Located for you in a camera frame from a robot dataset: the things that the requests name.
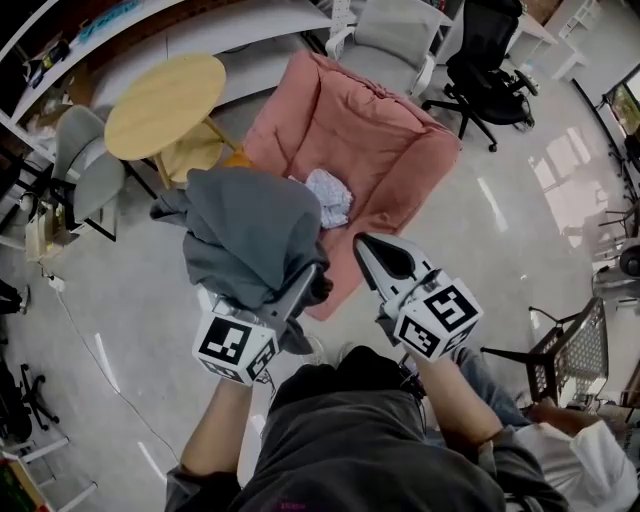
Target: gray t-shirt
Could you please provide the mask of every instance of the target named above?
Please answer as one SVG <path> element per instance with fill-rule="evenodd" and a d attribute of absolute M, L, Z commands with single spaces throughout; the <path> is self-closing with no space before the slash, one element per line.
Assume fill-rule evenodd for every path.
<path fill-rule="evenodd" d="M 474 455 L 424 428 L 404 391 L 321 395 L 269 416 L 244 489 L 235 475 L 194 478 L 176 468 L 166 510 L 568 510 L 511 429 Z"/>

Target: gray floor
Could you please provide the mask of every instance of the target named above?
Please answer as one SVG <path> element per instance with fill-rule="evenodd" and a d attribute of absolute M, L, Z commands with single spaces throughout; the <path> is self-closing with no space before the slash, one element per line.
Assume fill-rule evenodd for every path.
<path fill-rule="evenodd" d="M 434 83 L 431 97 L 441 95 L 443 77 Z M 214 117 L 240 140 L 267 96 L 236 102 Z M 432 261 L 461 277 L 484 308 L 470 340 L 476 346 L 531 347 L 548 324 L 534 332 L 529 305 L 557 316 L 580 310 L 591 295 L 593 254 L 602 236 L 596 225 L 605 208 L 622 205 L 606 143 L 571 86 L 545 82 L 531 104 L 535 129 L 521 134 L 496 127 L 496 154 L 471 125 L 455 169 L 404 231 Z M 433 113 L 457 130 L 457 114 Z M 160 190 L 157 177 L 145 175 Z M 200 310 L 182 257 L 184 232 L 152 222 L 150 204 L 129 180 L 121 195 L 118 242 L 89 234 L 46 265 L 66 281 L 63 303 L 40 278 L 39 267 L 25 265 L 18 252 L 0 250 L 0 277 L 16 286 L 29 283 L 33 295 L 26 316 L 6 318 L 7 358 L 14 369 L 28 362 L 34 374 L 46 375 L 44 398 L 62 420 L 59 431 L 36 428 L 34 439 L 39 445 L 61 435 L 71 439 L 47 457 L 58 479 L 47 489 L 54 505 L 96 481 L 98 491 L 79 510 L 161 510 L 164 482 L 153 464 L 165 472 L 175 459 L 150 427 L 179 455 L 216 385 L 191 356 Z M 349 341 L 397 357 L 373 323 L 377 307 L 376 297 L 361 286 L 327 322 L 304 318 L 303 324 L 324 341 L 330 357 Z M 112 382 L 130 404 L 101 372 L 97 334 Z M 635 365 L 632 338 L 618 334 L 612 364 L 626 359 Z M 525 387 L 520 367 L 489 362 L 513 391 Z M 295 358 L 274 361 L 276 381 L 296 364 Z M 267 406 L 268 389 L 258 386 L 242 480 L 251 475 Z"/>

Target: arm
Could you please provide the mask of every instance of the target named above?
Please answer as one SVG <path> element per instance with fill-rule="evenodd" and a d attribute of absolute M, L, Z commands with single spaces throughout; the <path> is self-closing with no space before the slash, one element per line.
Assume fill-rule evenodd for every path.
<path fill-rule="evenodd" d="M 235 473 L 249 417 L 251 388 L 220 379 L 213 398 L 184 448 L 180 463 L 194 476 Z"/>
<path fill-rule="evenodd" d="M 430 363 L 410 352 L 443 435 L 474 447 L 496 436 L 502 423 L 448 358 Z"/>

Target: gray chair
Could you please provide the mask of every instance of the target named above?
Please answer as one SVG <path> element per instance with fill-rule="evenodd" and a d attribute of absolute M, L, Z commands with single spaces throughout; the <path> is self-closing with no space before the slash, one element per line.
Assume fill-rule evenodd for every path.
<path fill-rule="evenodd" d="M 69 181 L 69 172 L 77 176 Z M 77 223 L 86 222 L 109 240 L 116 241 L 90 217 L 115 200 L 129 174 L 154 199 L 156 194 L 140 178 L 131 164 L 118 160 L 104 145 L 104 122 L 86 107 L 74 105 L 67 110 L 56 130 L 56 161 L 53 166 L 52 195 L 73 211 Z M 56 192 L 57 187 L 73 191 L 71 202 Z"/>
<path fill-rule="evenodd" d="M 329 57 L 397 94 L 418 98 L 427 88 L 435 60 L 429 47 L 444 14 L 422 0 L 368 0 L 355 27 L 327 41 Z M 341 51 L 353 34 L 354 45 Z"/>

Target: leg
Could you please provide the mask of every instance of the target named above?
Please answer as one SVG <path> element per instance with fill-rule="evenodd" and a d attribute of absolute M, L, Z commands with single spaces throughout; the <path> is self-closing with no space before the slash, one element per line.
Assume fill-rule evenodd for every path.
<path fill-rule="evenodd" d="M 69 503 L 67 503 L 64 507 L 59 508 L 58 512 L 69 512 L 70 510 L 76 508 L 80 503 L 86 500 L 90 494 L 92 494 L 98 488 L 98 484 L 92 482 L 89 487 L 87 487 L 84 491 L 78 494 L 75 498 L 73 498 Z"/>
<path fill-rule="evenodd" d="M 339 391 L 400 389 L 405 380 L 395 361 L 365 346 L 349 352 L 336 372 Z"/>
<path fill-rule="evenodd" d="M 469 112 L 469 117 L 471 118 L 471 120 L 478 126 L 478 128 L 480 128 L 482 130 L 482 132 L 489 137 L 489 140 L 491 142 L 493 142 L 494 145 L 498 144 L 498 141 L 496 140 L 496 138 L 493 136 L 493 133 L 491 133 L 491 131 L 489 130 L 489 128 L 487 127 L 486 124 L 484 124 L 484 121 L 482 119 L 480 119 L 478 117 L 478 114 L 476 114 L 473 110 L 471 110 Z"/>
<path fill-rule="evenodd" d="M 167 169 L 164 166 L 164 163 L 162 162 L 162 156 L 158 153 L 153 157 L 153 161 L 158 166 L 158 174 L 160 174 L 160 179 L 162 180 L 162 184 L 164 185 L 164 188 L 166 188 L 167 190 L 173 188 L 171 186 L 171 180 L 169 179 L 169 175 L 167 174 Z"/>
<path fill-rule="evenodd" d="M 336 391 L 336 370 L 333 366 L 305 364 L 280 385 L 271 403 L 269 414 L 284 405 L 334 391 Z"/>
<path fill-rule="evenodd" d="M 151 187 L 149 187 L 149 185 L 147 185 L 144 182 L 144 180 L 140 177 L 140 175 L 135 171 L 133 166 L 125 160 L 121 160 L 121 162 L 124 165 L 124 168 L 126 169 L 127 173 L 130 176 L 133 176 L 133 179 L 136 180 L 143 189 L 145 189 L 147 194 L 149 194 L 154 199 L 158 199 L 158 196 L 156 195 L 156 193 L 153 190 L 151 190 Z"/>
<path fill-rule="evenodd" d="M 520 428 L 531 424 L 506 390 L 493 380 L 489 368 L 477 353 L 462 347 L 454 351 L 453 360 L 476 394 L 493 409 L 504 426 Z"/>
<path fill-rule="evenodd" d="M 462 140 L 464 132 L 467 130 L 467 123 L 469 123 L 469 116 L 462 114 L 462 123 L 460 123 L 460 131 L 458 132 L 458 138 Z"/>
<path fill-rule="evenodd" d="M 4 297 L 10 301 L 18 301 L 20 302 L 22 298 L 13 286 L 8 285 L 2 279 L 0 279 L 0 297 Z"/>
<path fill-rule="evenodd" d="M 427 100 L 422 104 L 423 110 L 431 107 L 440 107 L 446 110 L 454 110 L 455 112 L 463 112 L 466 109 L 466 105 L 460 105 L 459 103 L 452 103 L 450 101 Z"/>
<path fill-rule="evenodd" d="M 213 133 L 215 133 L 218 137 L 220 137 L 220 140 L 224 142 L 227 146 L 229 146 L 231 149 L 233 149 L 234 151 L 236 151 L 237 149 L 240 149 L 235 142 L 233 142 L 229 137 L 227 137 L 224 134 L 224 132 L 216 126 L 216 124 L 213 122 L 213 120 L 209 116 L 205 118 L 204 123 L 209 128 L 211 128 L 211 130 L 213 130 Z"/>
<path fill-rule="evenodd" d="M 61 448 L 67 444 L 69 444 L 69 438 L 63 437 L 62 439 L 58 439 L 57 441 L 51 443 L 50 445 L 45 446 L 44 448 L 40 448 L 35 452 L 31 452 L 25 455 L 24 457 L 22 457 L 22 460 L 25 463 L 29 463 L 32 460 L 36 460 L 36 459 L 39 459 L 40 457 L 44 457 L 47 453 L 51 453 L 52 451 L 57 450 L 58 448 Z"/>

